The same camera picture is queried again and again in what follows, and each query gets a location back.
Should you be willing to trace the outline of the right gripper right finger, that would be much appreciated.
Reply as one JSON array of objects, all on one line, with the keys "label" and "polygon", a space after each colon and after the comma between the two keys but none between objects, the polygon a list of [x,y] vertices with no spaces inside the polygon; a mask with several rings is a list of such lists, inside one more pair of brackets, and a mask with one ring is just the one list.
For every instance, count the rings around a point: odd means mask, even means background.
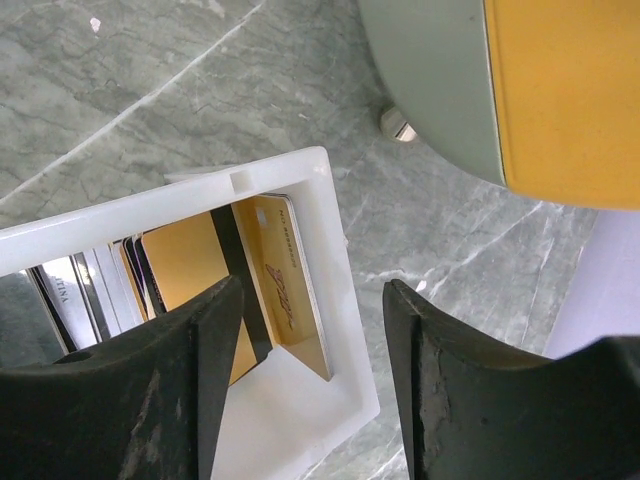
[{"label": "right gripper right finger", "polygon": [[413,479],[635,479],[639,340],[552,360],[439,310],[403,281],[383,316]]}]

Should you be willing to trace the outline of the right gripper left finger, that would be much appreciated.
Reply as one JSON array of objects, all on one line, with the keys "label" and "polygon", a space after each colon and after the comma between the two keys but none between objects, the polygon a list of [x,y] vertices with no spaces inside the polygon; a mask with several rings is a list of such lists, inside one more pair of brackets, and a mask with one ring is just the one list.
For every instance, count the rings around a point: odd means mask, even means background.
[{"label": "right gripper left finger", "polygon": [[207,479],[243,312],[224,278],[49,364],[1,373],[5,479]]}]

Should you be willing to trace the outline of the white plastic card tray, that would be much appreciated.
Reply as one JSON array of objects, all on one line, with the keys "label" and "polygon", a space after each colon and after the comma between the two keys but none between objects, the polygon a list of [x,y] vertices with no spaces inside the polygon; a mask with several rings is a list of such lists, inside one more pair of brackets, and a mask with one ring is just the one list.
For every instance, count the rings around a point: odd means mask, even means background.
[{"label": "white plastic card tray", "polygon": [[5,228],[1,271],[13,273],[259,194],[293,203],[333,371],[322,380],[277,348],[227,396],[213,475],[294,479],[380,411],[328,154],[309,147]]}]

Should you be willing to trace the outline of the gold credit card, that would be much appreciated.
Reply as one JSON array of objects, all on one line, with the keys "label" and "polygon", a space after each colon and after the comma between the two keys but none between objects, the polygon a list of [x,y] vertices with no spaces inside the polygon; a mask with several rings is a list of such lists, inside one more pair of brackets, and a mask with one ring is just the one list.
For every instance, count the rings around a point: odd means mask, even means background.
[{"label": "gold credit card", "polygon": [[258,195],[235,203],[233,212],[273,344],[329,381],[333,370],[292,200]]}]

